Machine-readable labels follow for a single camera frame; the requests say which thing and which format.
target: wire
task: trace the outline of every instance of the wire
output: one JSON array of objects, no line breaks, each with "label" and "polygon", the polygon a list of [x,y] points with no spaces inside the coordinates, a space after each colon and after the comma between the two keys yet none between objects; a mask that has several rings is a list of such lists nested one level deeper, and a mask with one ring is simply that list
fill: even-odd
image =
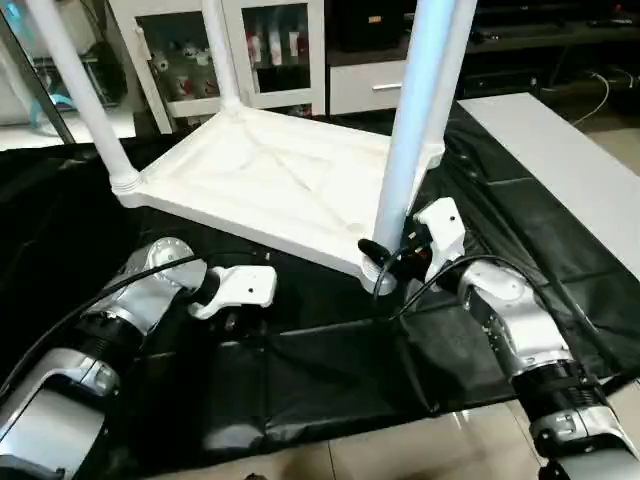
[{"label": "wire", "polygon": [[611,87],[609,86],[609,81],[604,78],[602,75],[600,75],[599,73],[595,73],[593,72],[591,74],[592,77],[596,77],[598,80],[600,80],[602,83],[604,83],[605,88],[607,89],[606,93],[604,94],[604,98],[602,99],[602,101],[600,102],[600,104],[594,108],[593,110],[591,110],[589,113],[587,113],[586,115],[584,115],[583,117],[580,117],[578,120],[576,120],[575,122],[573,122],[571,125],[573,125],[574,127],[582,122],[584,122],[587,118],[592,117],[593,115],[595,115],[596,113],[598,113],[600,111],[600,109],[602,107],[604,107],[604,104],[607,103],[607,100],[609,99],[609,93],[611,92]]},{"label": "wire", "polygon": [[89,300],[81,303],[76,308],[71,310],[71,312],[67,313],[64,317],[58,320],[51,328],[49,328],[46,332],[44,332],[24,353],[24,355],[18,360],[16,365],[13,367],[7,378],[0,387],[0,399],[4,397],[4,395],[10,390],[11,384],[16,379],[16,377],[20,374],[21,370],[27,365],[36,352],[40,349],[40,347],[48,340],[54,333],[64,327],[71,320],[74,320],[78,315],[84,312],[86,309],[91,307],[94,303],[102,300],[103,298],[108,297],[109,295],[114,294],[121,288],[124,288],[128,285],[131,285],[138,280],[142,280],[143,278],[150,277],[151,275],[155,275],[158,272],[162,272],[164,270],[168,270],[173,267],[177,267],[179,265],[183,265],[185,263],[190,263],[195,260],[204,260],[205,258],[211,258],[214,256],[222,256],[222,255],[251,255],[255,256],[255,252],[242,252],[242,251],[228,251],[228,252],[214,252],[206,255],[189,255],[188,257],[183,257],[178,260],[173,260],[171,262],[164,263],[157,267],[150,268],[143,272],[136,273],[127,277],[119,282],[114,283],[113,285],[109,285],[103,288],[96,295],[91,297]]},{"label": "wire", "polygon": [[380,296],[380,289],[382,288],[382,282],[384,280],[384,277],[387,276],[387,273],[389,272],[389,270],[391,270],[391,267],[393,267],[393,264],[400,260],[401,255],[403,255],[404,253],[406,253],[406,252],[408,252],[410,250],[411,250],[411,247],[400,247],[400,248],[398,248],[395,252],[393,252],[391,254],[391,256],[387,259],[387,261],[384,262],[384,264],[382,265],[382,269],[380,270],[380,274],[378,275],[378,278],[376,279],[376,284],[373,287],[372,304],[373,304],[373,308],[374,309],[378,305],[378,297]]},{"label": "wire", "polygon": [[629,88],[633,88],[633,84],[635,82],[635,78],[633,78],[633,75],[631,75],[629,72],[627,72],[625,69],[620,68],[620,67],[611,67],[611,70],[613,70],[614,72],[621,72],[624,73],[627,77],[629,77]]}]

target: black cable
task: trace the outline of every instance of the black cable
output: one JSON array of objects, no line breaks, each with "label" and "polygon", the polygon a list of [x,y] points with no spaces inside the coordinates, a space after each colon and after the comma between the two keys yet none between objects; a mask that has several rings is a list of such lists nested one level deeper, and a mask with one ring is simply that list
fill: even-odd
[{"label": "black cable", "polygon": [[62,317],[60,320],[58,320],[51,328],[49,328],[46,332],[44,332],[29,347],[29,349],[24,353],[24,355],[20,358],[20,360],[18,360],[18,362],[13,367],[13,369],[11,370],[9,375],[6,377],[5,381],[2,383],[2,387],[0,387],[0,399],[2,399],[2,397],[4,397],[4,395],[9,391],[9,389],[11,388],[11,384],[16,379],[16,377],[20,374],[20,371],[25,367],[25,365],[27,365],[32,360],[32,358],[34,357],[36,352],[45,343],[45,341],[48,340],[54,333],[56,333],[58,330],[60,330],[62,327],[64,327],[66,324],[68,324],[71,320],[74,320],[78,315],[80,315],[82,312],[87,310],[89,307],[91,307],[96,302],[102,300],[103,298],[108,297],[109,295],[114,294],[115,292],[117,292],[121,288],[126,287],[127,285],[130,285],[130,284],[132,284],[134,282],[137,282],[138,280],[142,280],[143,278],[150,277],[151,275],[155,275],[158,272],[162,272],[164,270],[168,270],[170,268],[177,267],[177,266],[183,265],[185,263],[193,262],[195,260],[204,260],[205,258],[211,258],[211,257],[221,256],[221,255],[251,255],[251,256],[255,256],[256,253],[255,252],[242,252],[242,251],[228,251],[228,252],[213,252],[213,253],[206,254],[206,255],[189,255],[188,257],[180,258],[178,260],[173,260],[171,262],[164,263],[162,265],[150,268],[150,269],[145,270],[143,272],[139,272],[139,273],[133,274],[130,277],[127,277],[127,278],[125,278],[123,280],[120,280],[119,282],[114,283],[113,285],[109,285],[109,286],[103,288],[100,292],[98,292],[96,295],[91,297],[89,300],[81,303],[76,308],[71,310],[71,312],[69,312],[64,317]]},{"label": "black cable", "polygon": [[411,250],[411,247],[398,248],[395,252],[391,254],[391,256],[387,259],[387,261],[384,262],[384,264],[382,265],[380,274],[376,279],[376,284],[373,287],[372,305],[373,305],[374,311],[375,311],[375,308],[378,306],[378,298],[380,296],[380,289],[382,288],[382,281],[384,280],[384,277],[387,275],[387,273],[389,273],[389,270],[391,270],[391,267],[393,267],[394,263],[400,260],[399,257],[410,250]]}]

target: black plastic sheet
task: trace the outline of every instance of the black plastic sheet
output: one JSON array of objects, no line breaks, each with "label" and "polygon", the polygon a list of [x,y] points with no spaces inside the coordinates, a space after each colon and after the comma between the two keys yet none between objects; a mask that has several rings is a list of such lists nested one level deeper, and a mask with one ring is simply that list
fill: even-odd
[{"label": "black plastic sheet", "polygon": [[[340,122],[390,133],[393,116]],[[144,166],[178,140],[130,140],[125,148]],[[468,252],[502,255],[533,275],[591,372],[640,365],[638,281],[458,106],[447,142],[416,207],[454,197]],[[0,300],[8,312],[0,375],[135,248],[157,238],[177,236],[201,253],[258,252],[253,262],[269,253],[279,279],[273,306],[235,311],[232,332],[224,328],[229,312],[194,322],[183,304],[173,306],[110,417],[108,470],[116,477],[210,465],[512,398],[482,330],[451,295],[421,299],[416,309],[424,312],[407,318],[409,340],[380,320],[401,304],[401,290],[373,311],[356,279],[163,212],[123,209],[94,156],[90,146],[0,154]],[[613,359],[576,318],[573,301]]]}]

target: floor tile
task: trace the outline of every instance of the floor tile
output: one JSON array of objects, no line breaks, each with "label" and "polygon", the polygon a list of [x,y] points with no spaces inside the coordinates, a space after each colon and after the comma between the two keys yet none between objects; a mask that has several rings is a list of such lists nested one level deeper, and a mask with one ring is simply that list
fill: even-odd
[{"label": "floor tile", "polygon": [[336,480],[536,479],[539,464],[505,405],[330,442]]},{"label": "floor tile", "polygon": [[591,132],[589,138],[640,175],[640,128]]},{"label": "floor tile", "polygon": [[637,383],[632,383],[624,390],[610,396],[609,402],[611,402],[622,428],[629,435],[636,449],[640,448],[640,417],[638,416],[640,386]]},{"label": "floor tile", "polygon": [[154,478],[158,480],[244,480],[252,473],[262,475],[267,480],[333,480],[334,478],[327,442]]}]

